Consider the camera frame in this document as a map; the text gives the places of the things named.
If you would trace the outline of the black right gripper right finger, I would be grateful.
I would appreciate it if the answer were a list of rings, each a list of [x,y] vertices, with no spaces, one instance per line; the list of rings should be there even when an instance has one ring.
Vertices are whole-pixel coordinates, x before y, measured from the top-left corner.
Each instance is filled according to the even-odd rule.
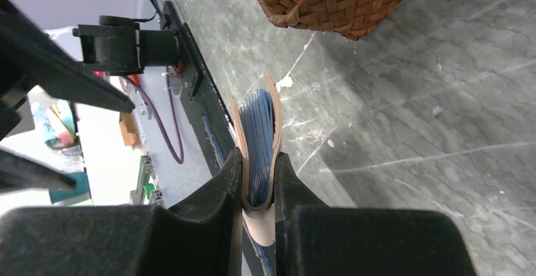
[[[277,155],[278,275],[475,275],[468,248],[444,213],[330,207]]]

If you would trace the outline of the blue credit cards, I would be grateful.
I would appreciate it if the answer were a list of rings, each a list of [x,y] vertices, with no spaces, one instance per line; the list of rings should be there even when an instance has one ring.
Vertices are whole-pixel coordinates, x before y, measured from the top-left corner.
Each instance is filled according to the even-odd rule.
[[[249,156],[248,202],[261,206],[268,198],[271,160],[274,150],[272,99],[267,90],[259,89],[239,107]]]

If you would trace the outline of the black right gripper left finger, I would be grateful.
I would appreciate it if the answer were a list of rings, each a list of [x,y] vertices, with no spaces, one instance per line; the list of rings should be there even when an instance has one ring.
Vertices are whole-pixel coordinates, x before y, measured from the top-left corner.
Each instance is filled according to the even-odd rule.
[[[23,207],[1,217],[2,275],[240,275],[242,156],[170,208]]]

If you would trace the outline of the tan leather card holder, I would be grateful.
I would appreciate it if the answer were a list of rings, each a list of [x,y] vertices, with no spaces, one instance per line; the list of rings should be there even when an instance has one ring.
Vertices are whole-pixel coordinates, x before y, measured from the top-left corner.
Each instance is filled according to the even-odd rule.
[[[231,97],[236,146],[242,156],[241,199],[243,217],[252,239],[261,246],[276,240],[274,181],[281,151],[283,110],[271,76],[266,86],[242,104]]]

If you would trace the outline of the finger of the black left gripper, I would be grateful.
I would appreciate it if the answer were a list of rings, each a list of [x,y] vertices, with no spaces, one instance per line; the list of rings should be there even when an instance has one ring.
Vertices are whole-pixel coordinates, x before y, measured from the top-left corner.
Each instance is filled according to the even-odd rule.
[[[131,112],[131,100],[58,47],[10,0],[1,0],[1,137],[21,121],[18,108],[40,86],[51,97]]]

